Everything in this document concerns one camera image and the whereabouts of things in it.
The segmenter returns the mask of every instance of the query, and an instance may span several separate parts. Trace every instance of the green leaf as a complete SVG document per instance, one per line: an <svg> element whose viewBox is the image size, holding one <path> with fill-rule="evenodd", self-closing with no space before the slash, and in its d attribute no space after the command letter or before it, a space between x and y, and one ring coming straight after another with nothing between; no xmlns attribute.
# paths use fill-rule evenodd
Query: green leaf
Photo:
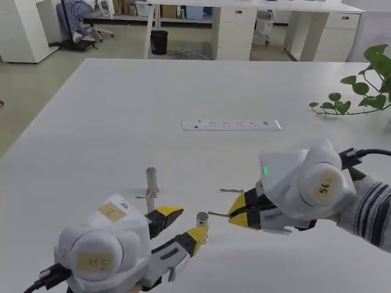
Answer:
<svg viewBox="0 0 391 293"><path fill-rule="evenodd" d="M368 100L368 105L377 110L383 109L386 103L385 95L378 95L374 99Z"/></svg>
<svg viewBox="0 0 391 293"><path fill-rule="evenodd" d="M314 108L314 107L316 107L317 105L319 105L319 103L312 102L312 103L310 103L308 106L310 106L311 108Z"/></svg>
<svg viewBox="0 0 391 293"><path fill-rule="evenodd" d="M342 84L351 84L351 85L353 85L353 84L356 83L356 80L357 80L357 76L351 75L351 76L348 76L346 78L341 79L341 83Z"/></svg>
<svg viewBox="0 0 391 293"><path fill-rule="evenodd" d="M341 94L340 93L331 93L329 95L329 100L330 101L336 102L336 101L339 101L340 99L341 99Z"/></svg>
<svg viewBox="0 0 391 293"><path fill-rule="evenodd" d="M364 75L365 72L367 72L367 71L369 71L369 70L372 70L372 69L373 69L372 65L369 65L368 67L366 67L366 69L361 70L361 71L359 72L359 75Z"/></svg>
<svg viewBox="0 0 391 293"><path fill-rule="evenodd" d="M389 59L386 55L376 53L371 58L371 65L376 72L385 78L391 74L391 59Z"/></svg>
<svg viewBox="0 0 391 293"><path fill-rule="evenodd" d="M369 86L364 82L358 82L353 85L353 91L358 95L366 95L369 92Z"/></svg>
<svg viewBox="0 0 391 293"><path fill-rule="evenodd" d="M383 86L385 92L391 92L391 75L384 80Z"/></svg>
<svg viewBox="0 0 391 293"><path fill-rule="evenodd" d="M344 115L349 110L351 104L352 103L350 101L347 101L345 104L343 102L337 101L335 102L335 108L338 112Z"/></svg>
<svg viewBox="0 0 391 293"><path fill-rule="evenodd" d="M369 47L364 52L364 57L371 62L371 59L376 54L384 54L384 50L388 47L388 44L381 44L377 46Z"/></svg>
<svg viewBox="0 0 391 293"><path fill-rule="evenodd" d="M359 107L368 107L369 106L369 101L373 100L375 97L374 96L368 96L364 99L359 104Z"/></svg>
<svg viewBox="0 0 391 293"><path fill-rule="evenodd" d="M334 110L335 107L333 104L329 103L329 102L325 102L322 104L321 108L323 109L331 109L331 110Z"/></svg>

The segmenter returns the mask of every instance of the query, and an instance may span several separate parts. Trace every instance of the metal cylinder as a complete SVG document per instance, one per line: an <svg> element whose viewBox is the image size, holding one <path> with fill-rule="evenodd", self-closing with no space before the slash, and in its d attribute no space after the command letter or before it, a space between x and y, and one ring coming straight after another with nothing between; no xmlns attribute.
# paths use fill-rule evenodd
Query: metal cylinder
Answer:
<svg viewBox="0 0 391 293"><path fill-rule="evenodd" d="M206 212L199 212L197 214L197 227L208 226L209 215ZM208 241L208 235L205 235L205 238L202 241L202 244L205 244Z"/></svg>
<svg viewBox="0 0 391 293"><path fill-rule="evenodd" d="M156 196L159 193L156 169L153 167L147 169L147 186L147 194Z"/></svg>
<svg viewBox="0 0 391 293"><path fill-rule="evenodd" d="M147 195L147 211L148 213L152 212L155 209L155 198L153 195Z"/></svg>

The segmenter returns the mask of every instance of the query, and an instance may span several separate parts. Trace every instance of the cardboard box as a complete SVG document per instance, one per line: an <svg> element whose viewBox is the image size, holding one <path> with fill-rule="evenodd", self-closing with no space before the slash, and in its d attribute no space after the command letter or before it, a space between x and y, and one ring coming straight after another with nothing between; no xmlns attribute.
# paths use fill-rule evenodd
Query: cardboard box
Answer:
<svg viewBox="0 0 391 293"><path fill-rule="evenodd" d="M161 6L163 18L177 18L177 6L176 5L162 5Z"/></svg>
<svg viewBox="0 0 391 293"><path fill-rule="evenodd" d="M129 15L130 16L136 16L137 15L136 6L134 6L134 5L130 5L129 6Z"/></svg>
<svg viewBox="0 0 391 293"><path fill-rule="evenodd" d="M122 12L123 12L123 14L124 15L130 15L130 10L129 10L129 5L124 5L123 7L122 7Z"/></svg>
<svg viewBox="0 0 391 293"><path fill-rule="evenodd" d="M115 15L122 14L122 3L121 2L122 2L122 0L112 0Z"/></svg>

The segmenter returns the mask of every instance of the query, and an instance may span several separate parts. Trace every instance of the trash bin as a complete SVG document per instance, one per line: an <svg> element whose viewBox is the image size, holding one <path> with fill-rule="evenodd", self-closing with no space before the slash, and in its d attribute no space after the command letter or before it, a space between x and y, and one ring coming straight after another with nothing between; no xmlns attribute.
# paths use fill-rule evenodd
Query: trash bin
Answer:
<svg viewBox="0 0 391 293"><path fill-rule="evenodd" d="M167 54L169 33L166 31L151 31L151 50L153 55Z"/></svg>

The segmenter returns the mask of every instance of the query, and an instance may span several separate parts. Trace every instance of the office chair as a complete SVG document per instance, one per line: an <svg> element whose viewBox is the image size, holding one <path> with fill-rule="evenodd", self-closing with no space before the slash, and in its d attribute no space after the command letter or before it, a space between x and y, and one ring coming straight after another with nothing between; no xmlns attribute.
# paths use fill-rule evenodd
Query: office chair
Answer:
<svg viewBox="0 0 391 293"><path fill-rule="evenodd" d="M112 0L97 0L94 11L83 16L83 18L87 20L90 24L90 27L87 29L87 32L90 34L97 34L100 42L103 42L103 38L101 35L102 33L109 34L112 38L114 37L114 33L112 31L94 26L93 19L102 16L110 16L110 19L113 18L114 5Z"/></svg>

